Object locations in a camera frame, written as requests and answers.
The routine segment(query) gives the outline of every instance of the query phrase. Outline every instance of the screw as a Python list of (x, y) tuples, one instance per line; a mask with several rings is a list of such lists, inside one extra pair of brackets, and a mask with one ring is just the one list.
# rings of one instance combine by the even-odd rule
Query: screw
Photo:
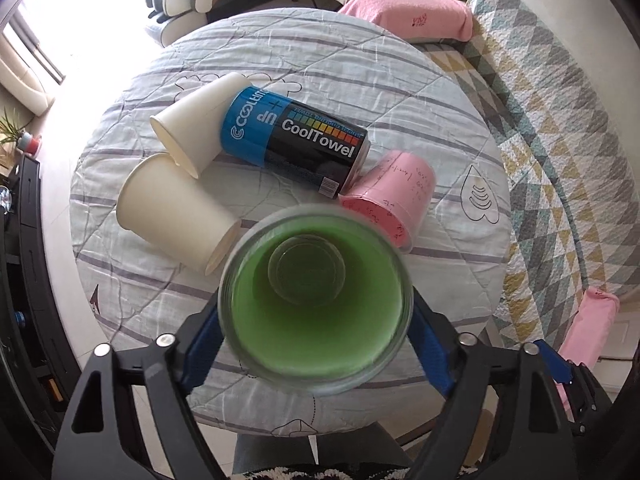
[(464, 346), (473, 346), (478, 342), (478, 338), (470, 332), (463, 332), (458, 336), (458, 341)]
[(540, 348), (538, 348), (538, 345), (535, 345), (533, 343), (524, 343), (524, 345), (522, 345), (522, 348), (529, 355), (538, 355), (540, 353)]
[(110, 344), (100, 343), (97, 347), (95, 347), (94, 355), (97, 355), (98, 357), (103, 357), (109, 353), (109, 350), (111, 350)]
[(158, 339), (156, 339), (156, 344), (162, 347), (171, 346), (174, 343), (175, 343), (175, 335), (173, 334), (162, 334), (158, 336)]

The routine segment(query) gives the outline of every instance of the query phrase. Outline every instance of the cup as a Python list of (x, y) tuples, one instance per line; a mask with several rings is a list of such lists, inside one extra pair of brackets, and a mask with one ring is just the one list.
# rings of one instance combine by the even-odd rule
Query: cup
[(175, 163), (193, 178), (199, 178), (222, 151), (220, 130), (226, 112), (248, 86), (251, 82), (242, 74), (230, 72), (149, 119)]
[(435, 186), (435, 173), (422, 158), (393, 150), (338, 199), (381, 228), (402, 252), (409, 252)]
[(396, 355), (413, 294), (382, 232), (343, 208), (305, 205), (245, 233), (226, 262), (218, 313), (226, 342), (252, 374), (333, 395)]
[(220, 264), (240, 231), (240, 220), (168, 153), (134, 168), (120, 190), (116, 218), (122, 228), (204, 275)]

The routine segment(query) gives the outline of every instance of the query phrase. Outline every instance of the patterned quilt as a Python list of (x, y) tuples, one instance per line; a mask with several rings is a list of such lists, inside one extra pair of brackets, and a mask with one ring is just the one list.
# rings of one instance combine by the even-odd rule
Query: patterned quilt
[(520, 0), (469, 0), (467, 43), (417, 45), (465, 91), (502, 152), (513, 231), (494, 321), (506, 346), (558, 348), (583, 290), (640, 283), (638, 195), (583, 70)]

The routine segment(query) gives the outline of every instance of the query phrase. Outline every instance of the pink paper cup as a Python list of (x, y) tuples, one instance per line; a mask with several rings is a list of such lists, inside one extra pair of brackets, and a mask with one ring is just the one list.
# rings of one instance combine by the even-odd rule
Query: pink paper cup
[(340, 204), (376, 224), (402, 252), (409, 252), (436, 187), (419, 156), (393, 150), (344, 194)]

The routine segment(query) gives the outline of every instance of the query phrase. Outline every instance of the black shelf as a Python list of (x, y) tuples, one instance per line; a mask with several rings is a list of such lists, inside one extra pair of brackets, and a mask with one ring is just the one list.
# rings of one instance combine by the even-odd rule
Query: black shelf
[(39, 168), (25, 155), (3, 182), (14, 205), (0, 236), (0, 462), (30, 479), (50, 476), (80, 377), (49, 282)]

